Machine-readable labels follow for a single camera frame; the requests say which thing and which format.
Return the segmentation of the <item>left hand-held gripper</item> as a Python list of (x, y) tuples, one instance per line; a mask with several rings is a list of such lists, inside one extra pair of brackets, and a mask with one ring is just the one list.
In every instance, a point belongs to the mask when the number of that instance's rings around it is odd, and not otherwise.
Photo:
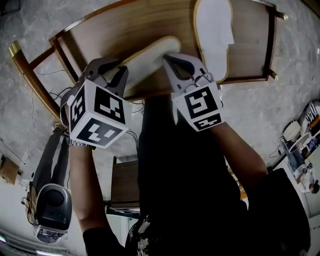
[(72, 146), (106, 149), (129, 130), (133, 105), (123, 99), (129, 70), (120, 64), (116, 58), (93, 59), (83, 75), (111, 82), (85, 79), (62, 96), (60, 120)]

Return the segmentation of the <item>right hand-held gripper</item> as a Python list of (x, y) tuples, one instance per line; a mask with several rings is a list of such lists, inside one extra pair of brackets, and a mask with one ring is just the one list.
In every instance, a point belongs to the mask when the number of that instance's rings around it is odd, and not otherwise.
[(188, 124), (197, 132), (222, 124), (220, 91), (202, 61), (192, 55), (170, 53), (164, 55), (162, 62), (176, 92), (173, 105)]

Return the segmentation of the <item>white slipper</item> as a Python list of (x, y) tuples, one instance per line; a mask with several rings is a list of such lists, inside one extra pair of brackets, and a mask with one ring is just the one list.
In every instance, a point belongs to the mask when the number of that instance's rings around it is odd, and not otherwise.
[(234, 44), (233, 8), (230, 0), (197, 0), (193, 10), (193, 29), (200, 59), (216, 82), (229, 72), (228, 50)]
[(110, 83), (116, 73), (120, 71), (120, 68), (126, 67), (128, 69), (128, 77), (124, 90), (128, 91), (159, 70), (163, 65), (162, 58), (164, 55), (179, 53), (181, 47), (181, 42), (176, 37), (162, 37), (123, 60), (116, 67), (104, 73), (102, 77), (106, 82)]

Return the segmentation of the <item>person's left forearm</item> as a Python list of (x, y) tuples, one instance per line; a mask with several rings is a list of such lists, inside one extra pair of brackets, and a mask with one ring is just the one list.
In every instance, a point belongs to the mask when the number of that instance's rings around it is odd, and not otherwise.
[(69, 160), (72, 206), (81, 230), (110, 229), (92, 149), (70, 146)]

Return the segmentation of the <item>person's right forearm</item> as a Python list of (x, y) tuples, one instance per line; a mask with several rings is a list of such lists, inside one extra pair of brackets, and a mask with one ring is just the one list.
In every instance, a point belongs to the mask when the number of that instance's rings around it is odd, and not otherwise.
[(268, 175), (265, 162), (228, 123), (223, 122), (209, 130), (221, 148), (231, 170), (245, 192), (250, 195), (257, 184)]

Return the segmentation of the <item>dark wooden cabinet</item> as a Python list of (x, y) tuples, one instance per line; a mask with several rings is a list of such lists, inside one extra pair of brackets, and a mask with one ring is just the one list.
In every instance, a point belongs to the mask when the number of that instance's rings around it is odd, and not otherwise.
[(111, 196), (104, 203), (107, 215), (140, 218), (138, 161), (118, 162), (117, 157), (113, 157)]

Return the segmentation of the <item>person's dark clothed body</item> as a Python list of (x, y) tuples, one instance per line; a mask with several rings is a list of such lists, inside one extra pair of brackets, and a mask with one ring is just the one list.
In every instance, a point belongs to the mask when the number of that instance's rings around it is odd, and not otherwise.
[(306, 256), (308, 218), (283, 169), (247, 194), (210, 129), (197, 132), (169, 95), (144, 104), (138, 142), (140, 219), (121, 245), (83, 233), (87, 256)]

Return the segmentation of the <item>pile of household items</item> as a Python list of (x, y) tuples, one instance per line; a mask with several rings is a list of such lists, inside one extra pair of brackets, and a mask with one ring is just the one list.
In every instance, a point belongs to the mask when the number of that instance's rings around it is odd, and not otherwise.
[(298, 120), (292, 120), (284, 129), (280, 141), (288, 159), (288, 168), (302, 193), (317, 194), (319, 181), (314, 168), (305, 161), (302, 150), (311, 150), (311, 144), (320, 139), (320, 100), (308, 103)]

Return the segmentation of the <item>cardboard box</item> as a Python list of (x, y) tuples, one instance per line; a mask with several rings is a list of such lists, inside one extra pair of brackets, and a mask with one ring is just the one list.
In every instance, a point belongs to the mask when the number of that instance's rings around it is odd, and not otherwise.
[(8, 157), (2, 156), (0, 163), (0, 177), (8, 184), (15, 185), (19, 174), (19, 167)]

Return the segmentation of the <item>wooden trolley with gold frame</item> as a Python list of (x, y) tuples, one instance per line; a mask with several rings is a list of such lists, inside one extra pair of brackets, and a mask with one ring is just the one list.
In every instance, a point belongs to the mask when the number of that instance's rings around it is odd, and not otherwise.
[[(50, 40), (50, 48), (27, 61), (18, 42), (9, 46), (10, 55), (26, 82), (56, 118), (60, 107), (45, 89), (34, 70), (56, 54), (75, 83), (86, 65), (100, 57), (124, 60), (156, 40), (176, 37), (182, 52), (204, 58), (200, 29), (207, 35), (212, 24), (200, 23), (202, 0), (121, 0), (100, 8), (69, 25)], [(262, 0), (227, 0), (231, 8), (234, 43), (226, 53), (227, 74), (219, 84), (262, 82), (277, 79), (272, 70), (277, 22), (288, 16), (276, 5)]]

